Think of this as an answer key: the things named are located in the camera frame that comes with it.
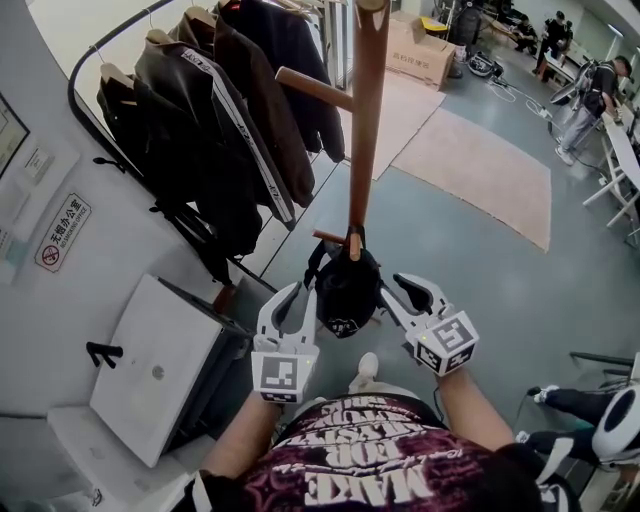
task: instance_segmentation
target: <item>black jacket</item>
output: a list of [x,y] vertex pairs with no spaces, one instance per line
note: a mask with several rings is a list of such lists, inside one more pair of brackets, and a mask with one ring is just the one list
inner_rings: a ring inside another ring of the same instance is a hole
[[[253,180],[256,201],[269,206],[277,219],[293,229],[291,196],[242,97],[222,68],[211,61],[211,54],[184,43],[145,43],[136,75],[195,119],[208,137],[233,152],[242,172]],[[210,166],[221,167],[213,155]]]
[[[302,18],[260,0],[229,2],[219,13],[262,49],[274,71],[286,66],[330,84],[309,26]],[[334,162],[344,159],[338,109],[290,87],[283,86],[283,90],[307,150],[317,153],[324,147]]]
[[253,252],[262,219],[245,161],[138,79],[133,90],[116,80],[101,81],[98,103],[163,210],[195,201],[224,256]]

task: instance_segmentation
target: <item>black t-shirt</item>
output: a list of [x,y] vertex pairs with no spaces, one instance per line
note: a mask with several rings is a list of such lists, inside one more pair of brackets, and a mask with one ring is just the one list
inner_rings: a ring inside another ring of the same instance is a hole
[[523,36],[535,36],[536,31],[533,29],[531,25],[525,25],[524,23],[520,23],[516,26],[516,30],[520,32]]
[[[200,488],[214,511],[527,512],[544,510],[543,466],[524,445],[456,436],[420,400],[350,395],[305,411],[239,479],[207,474]],[[174,511],[194,510],[191,492]]]
[[612,99],[618,90],[618,75],[615,72],[613,61],[600,64],[593,75],[591,90],[585,94],[584,106],[594,116],[600,117],[606,110],[602,93],[608,94]]
[[549,44],[555,44],[561,39],[566,39],[567,35],[565,32],[564,25],[558,23],[555,19],[549,19],[544,22],[547,33],[549,36],[547,37],[547,42]]

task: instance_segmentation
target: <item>white sneaker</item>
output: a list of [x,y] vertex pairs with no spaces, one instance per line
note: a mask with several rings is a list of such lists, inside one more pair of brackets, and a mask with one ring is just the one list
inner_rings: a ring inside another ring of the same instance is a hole
[[540,391],[538,391],[535,395],[533,395],[533,401],[537,404],[543,404],[547,401],[547,394],[549,393],[549,391],[555,391],[556,389],[560,389],[560,387],[551,384],[550,386],[547,386],[546,388],[542,388]]
[[562,149],[562,146],[558,146],[556,148],[556,155],[558,155],[560,157],[560,159],[567,165],[573,165],[574,164],[574,160],[573,158],[571,158],[571,155],[565,151],[564,149]]
[[358,363],[358,375],[375,379],[378,375],[378,356],[373,352],[367,352]]
[[531,437],[529,434],[527,434],[524,430],[521,430],[516,436],[516,443],[524,444],[529,440],[529,437]]

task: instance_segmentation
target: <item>wooden coat stand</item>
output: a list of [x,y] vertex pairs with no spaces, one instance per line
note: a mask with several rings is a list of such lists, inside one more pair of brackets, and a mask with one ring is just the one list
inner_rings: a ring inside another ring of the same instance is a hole
[[353,261],[360,259],[361,228],[367,214],[376,152],[384,69],[387,53],[390,0],[355,0],[353,97],[306,75],[282,67],[276,80],[351,112],[351,184],[349,240],[315,231],[323,240],[347,244]]

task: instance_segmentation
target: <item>black bag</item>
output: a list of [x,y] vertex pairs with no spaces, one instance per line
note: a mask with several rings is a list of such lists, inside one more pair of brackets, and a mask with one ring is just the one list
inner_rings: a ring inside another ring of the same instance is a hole
[[[352,336],[371,318],[379,304],[380,270],[371,253],[366,250],[364,232],[360,260],[352,261],[349,249],[321,241],[309,258],[304,285],[309,288],[316,278],[318,319],[338,338]],[[325,254],[329,261],[320,271]]]

